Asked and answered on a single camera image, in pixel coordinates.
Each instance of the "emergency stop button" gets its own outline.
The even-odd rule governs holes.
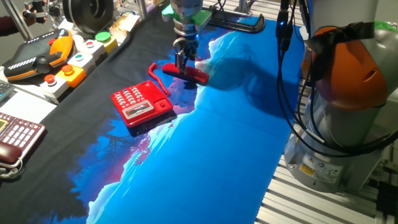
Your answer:
[[[51,84],[55,82],[55,76],[54,75],[46,75],[44,77],[44,81],[46,81],[48,84]]]

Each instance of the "table surface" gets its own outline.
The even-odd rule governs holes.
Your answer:
[[[159,12],[148,18],[42,121],[48,134],[22,178],[1,184],[0,201],[7,205],[0,210],[2,220],[256,219],[290,133],[275,94],[275,22],[267,21],[256,35],[207,27],[196,66],[211,75],[209,85],[191,85],[157,70],[172,92],[177,116],[137,136],[123,124],[110,95],[148,80],[152,62],[174,60],[172,27]],[[294,39],[284,65],[293,104],[302,55],[303,45]]]

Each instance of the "white paper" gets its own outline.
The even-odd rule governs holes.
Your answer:
[[[136,25],[138,19],[139,19],[139,16],[135,16],[135,15],[127,16],[127,18],[125,18],[123,23],[120,24],[119,29],[124,29],[124,30],[131,32],[132,28]]]
[[[0,112],[30,122],[40,123],[55,107],[45,100],[20,91],[0,107]]]

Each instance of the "yellow warning label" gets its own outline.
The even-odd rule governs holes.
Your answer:
[[[304,173],[312,176],[313,173],[315,172],[315,169],[312,169],[311,167],[305,165],[305,164],[301,164],[300,166],[300,170],[303,171]]]

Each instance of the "green button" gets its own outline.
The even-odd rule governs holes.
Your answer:
[[[95,35],[95,39],[100,42],[106,42],[111,38],[111,34],[109,32],[100,32],[99,34]]]

